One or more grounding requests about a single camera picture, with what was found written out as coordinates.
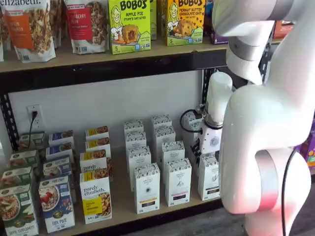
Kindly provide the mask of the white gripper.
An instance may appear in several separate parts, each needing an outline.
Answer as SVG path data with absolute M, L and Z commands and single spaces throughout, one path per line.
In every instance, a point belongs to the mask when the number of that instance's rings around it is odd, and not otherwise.
M 193 155 L 196 158 L 199 158 L 201 153 L 206 154 L 219 151 L 221 145 L 221 135 L 222 126 L 212 127 L 206 122 L 202 122 L 201 133 L 194 144 L 190 146 Z

